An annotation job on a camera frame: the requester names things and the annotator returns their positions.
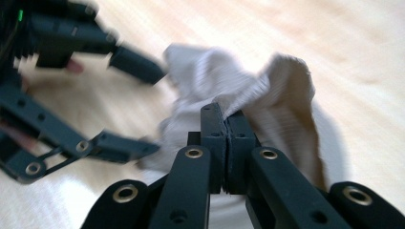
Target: gray cloth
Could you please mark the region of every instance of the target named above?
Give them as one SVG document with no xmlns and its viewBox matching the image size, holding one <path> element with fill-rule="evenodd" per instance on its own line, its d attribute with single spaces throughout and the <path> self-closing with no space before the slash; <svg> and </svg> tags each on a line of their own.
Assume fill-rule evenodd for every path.
<svg viewBox="0 0 405 229">
<path fill-rule="evenodd" d="M 165 58 L 179 99 L 160 124 L 160 152 L 143 159 L 143 169 L 167 173 L 187 133 L 200 130 L 201 107 L 217 102 L 224 119 L 242 110 L 262 145 L 283 151 L 312 184 L 325 188 L 311 114 L 314 89 L 303 60 L 275 54 L 256 76 L 219 49 L 172 45 Z"/>
</svg>

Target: white fabric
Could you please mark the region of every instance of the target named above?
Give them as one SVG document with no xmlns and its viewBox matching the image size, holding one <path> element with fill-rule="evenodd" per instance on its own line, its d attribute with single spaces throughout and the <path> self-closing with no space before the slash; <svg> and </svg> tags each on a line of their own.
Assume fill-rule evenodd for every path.
<svg viewBox="0 0 405 229">
<path fill-rule="evenodd" d="M 165 58 L 180 97 L 160 125 L 160 152 L 143 159 L 142 169 L 167 173 L 187 133 L 200 130 L 201 107 L 218 102 L 224 119 L 242 109 L 264 146 L 283 151 L 309 181 L 325 187 L 311 115 L 314 89 L 304 61 L 275 54 L 255 77 L 219 49 L 172 45 Z"/>
</svg>

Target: screw hole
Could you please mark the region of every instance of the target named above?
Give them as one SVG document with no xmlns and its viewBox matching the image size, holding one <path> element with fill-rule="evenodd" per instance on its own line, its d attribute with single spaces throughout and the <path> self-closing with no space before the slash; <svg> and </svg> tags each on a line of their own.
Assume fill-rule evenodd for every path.
<svg viewBox="0 0 405 229">
<path fill-rule="evenodd" d="M 188 154 L 191 155 L 191 156 L 197 156 L 199 154 L 199 152 L 198 151 L 190 151 L 190 152 L 188 152 Z"/>
<path fill-rule="evenodd" d="M 364 195 L 362 195 L 360 193 L 350 193 L 350 195 L 352 196 L 352 198 L 355 198 L 355 199 L 360 200 L 360 201 L 364 201 L 364 200 L 367 199 L 366 196 L 364 196 Z"/>
<path fill-rule="evenodd" d="M 121 191 L 118 193 L 118 196 L 119 196 L 120 198 L 128 198 L 128 197 L 130 197 L 133 193 L 134 193 L 134 192 L 133 192 L 132 190 L 130 190 L 130 189 L 124 189 L 124 190 L 121 190 Z"/>
<path fill-rule="evenodd" d="M 18 99 L 17 105 L 18 105 L 18 107 L 25 107 L 26 101 L 24 99 L 22 99 L 22 98 Z"/>
<path fill-rule="evenodd" d="M 184 210 L 174 210 L 170 214 L 170 220 L 175 224 L 184 223 L 187 221 L 187 213 Z"/>
<path fill-rule="evenodd" d="M 328 222 L 327 216 L 320 211 L 315 211 L 310 214 L 310 217 L 314 222 L 325 224 Z"/>
<path fill-rule="evenodd" d="M 37 118 L 39 121 L 43 121 L 43 120 L 45 120 L 45 115 L 44 115 L 44 114 L 39 114 L 36 118 Z"/>
</svg>

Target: light wood surface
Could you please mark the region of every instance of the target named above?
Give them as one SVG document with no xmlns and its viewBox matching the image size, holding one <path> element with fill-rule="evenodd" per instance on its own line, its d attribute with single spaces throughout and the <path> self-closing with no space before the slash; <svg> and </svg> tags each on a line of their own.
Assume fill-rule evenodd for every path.
<svg viewBox="0 0 405 229">
<path fill-rule="evenodd" d="M 304 59 L 316 88 L 315 120 L 330 182 L 362 183 L 405 213 L 405 4 L 401 1 L 98 0 L 98 19 L 121 39 L 163 63 L 171 43 L 222 47 L 259 73 L 275 52 Z M 102 129 L 159 138 L 176 89 L 150 87 L 114 70 L 104 57 L 78 54 L 82 75 L 23 64 L 29 92 L 88 137 Z M 80 160 L 22 186 L 0 174 L 0 228 L 78 228 L 116 181 L 151 183 L 134 163 Z M 243 213 L 212 228 L 251 227 Z"/>
</svg>

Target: brass grommet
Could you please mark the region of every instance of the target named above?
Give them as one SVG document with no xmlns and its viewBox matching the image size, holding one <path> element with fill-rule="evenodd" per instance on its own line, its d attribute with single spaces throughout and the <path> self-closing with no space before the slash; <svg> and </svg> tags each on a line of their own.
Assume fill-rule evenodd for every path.
<svg viewBox="0 0 405 229">
<path fill-rule="evenodd" d="M 343 194 L 350 201 L 363 206 L 369 206 L 373 203 L 373 199 L 368 194 L 353 186 L 348 186 L 343 189 Z"/>
<path fill-rule="evenodd" d="M 138 195 L 138 189 L 132 184 L 119 187 L 113 194 L 113 200 L 118 203 L 129 202 Z"/>
<path fill-rule="evenodd" d="M 199 149 L 190 149 L 187 152 L 185 152 L 185 155 L 190 158 L 198 158 L 203 155 L 203 151 Z"/>
<path fill-rule="evenodd" d="M 275 159 L 278 156 L 277 153 L 267 150 L 267 149 L 261 150 L 260 155 L 265 159 Z"/>
<path fill-rule="evenodd" d="M 41 164 L 38 162 L 31 162 L 26 168 L 26 174 L 28 175 L 36 175 L 41 171 Z"/>
<path fill-rule="evenodd" d="M 83 153 L 89 148 L 90 144 L 88 141 L 82 140 L 76 145 L 76 150 L 80 153 Z"/>
</svg>

